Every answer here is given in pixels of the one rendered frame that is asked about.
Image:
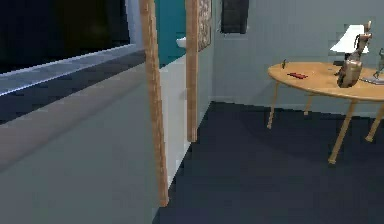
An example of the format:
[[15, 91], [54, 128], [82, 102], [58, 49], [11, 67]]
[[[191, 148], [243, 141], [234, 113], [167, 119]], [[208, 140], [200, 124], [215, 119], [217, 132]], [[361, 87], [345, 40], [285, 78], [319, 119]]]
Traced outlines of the round wooden table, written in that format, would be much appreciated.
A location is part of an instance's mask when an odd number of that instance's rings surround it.
[[[288, 62], [285, 69], [282, 69], [281, 64], [275, 64], [270, 66], [267, 70], [268, 75], [276, 81], [267, 124], [269, 129], [272, 128], [274, 109], [280, 84], [285, 84], [310, 94], [305, 111], [309, 110], [314, 95], [343, 98], [350, 101], [339, 135], [332, 149], [332, 153], [328, 158], [330, 164], [336, 163], [339, 150], [347, 133], [355, 106], [358, 102], [368, 101], [381, 104], [370, 131], [366, 136], [367, 141], [371, 142], [373, 140], [376, 130], [381, 120], [384, 118], [384, 85], [373, 85], [359, 80], [354, 87], [340, 88], [337, 85], [337, 77], [334, 75], [337, 70], [337, 66], [326, 62]], [[297, 79], [287, 75], [292, 72], [305, 74], [308, 77], [305, 79]]]

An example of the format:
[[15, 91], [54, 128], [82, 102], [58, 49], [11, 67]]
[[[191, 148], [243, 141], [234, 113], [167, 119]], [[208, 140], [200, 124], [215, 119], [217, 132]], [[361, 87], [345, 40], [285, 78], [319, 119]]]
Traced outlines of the large dark window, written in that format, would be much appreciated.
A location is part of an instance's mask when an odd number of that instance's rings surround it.
[[138, 0], [0, 0], [0, 96], [143, 49]]

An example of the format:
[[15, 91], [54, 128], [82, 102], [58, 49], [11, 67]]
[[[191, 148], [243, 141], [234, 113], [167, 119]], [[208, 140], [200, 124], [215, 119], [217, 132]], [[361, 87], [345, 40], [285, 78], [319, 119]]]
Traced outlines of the bronze animal statue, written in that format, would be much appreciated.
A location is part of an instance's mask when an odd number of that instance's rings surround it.
[[340, 88], [350, 88], [354, 86], [362, 71], [361, 57], [368, 52], [369, 41], [372, 38], [371, 21], [368, 21], [363, 26], [365, 32], [358, 35], [355, 51], [343, 62], [340, 70], [337, 72], [337, 84]]

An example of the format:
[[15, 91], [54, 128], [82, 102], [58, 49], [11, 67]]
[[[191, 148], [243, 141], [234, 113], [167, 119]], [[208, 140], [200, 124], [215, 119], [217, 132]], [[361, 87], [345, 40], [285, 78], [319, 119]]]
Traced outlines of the wooden door frame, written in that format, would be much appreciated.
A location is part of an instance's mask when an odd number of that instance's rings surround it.
[[[154, 143], [155, 168], [159, 206], [169, 203], [162, 97], [160, 86], [158, 42], [154, 0], [139, 0], [145, 67], [151, 113], [152, 138]], [[199, 0], [186, 0], [186, 97], [187, 140], [196, 142], [197, 93], [198, 93], [198, 26]]]

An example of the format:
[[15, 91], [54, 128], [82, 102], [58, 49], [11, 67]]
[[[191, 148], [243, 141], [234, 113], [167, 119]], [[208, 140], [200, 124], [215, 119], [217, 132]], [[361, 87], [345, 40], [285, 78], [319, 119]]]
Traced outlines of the white shade table lamp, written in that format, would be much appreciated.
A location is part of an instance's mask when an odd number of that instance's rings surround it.
[[330, 48], [335, 53], [335, 66], [341, 66], [343, 62], [355, 51], [359, 34], [365, 32], [363, 25], [349, 25], [341, 38]]

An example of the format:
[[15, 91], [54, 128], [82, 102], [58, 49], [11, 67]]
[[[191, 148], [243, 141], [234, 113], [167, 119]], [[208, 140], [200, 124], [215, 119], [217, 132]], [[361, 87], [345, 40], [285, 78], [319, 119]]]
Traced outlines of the grey figure statue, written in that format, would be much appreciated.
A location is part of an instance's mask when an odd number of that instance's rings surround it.
[[384, 71], [384, 48], [381, 48], [378, 55], [380, 59], [378, 61], [377, 69], [371, 77], [363, 77], [361, 81], [368, 82], [375, 85], [384, 85], [384, 76], [380, 77]]

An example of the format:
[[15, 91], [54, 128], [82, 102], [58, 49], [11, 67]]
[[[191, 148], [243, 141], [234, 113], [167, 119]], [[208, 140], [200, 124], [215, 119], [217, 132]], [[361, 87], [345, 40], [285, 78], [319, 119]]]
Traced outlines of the patterned framed wall picture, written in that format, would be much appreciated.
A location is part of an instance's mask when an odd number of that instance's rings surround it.
[[211, 43], [212, 0], [199, 0], [198, 49], [202, 51]]

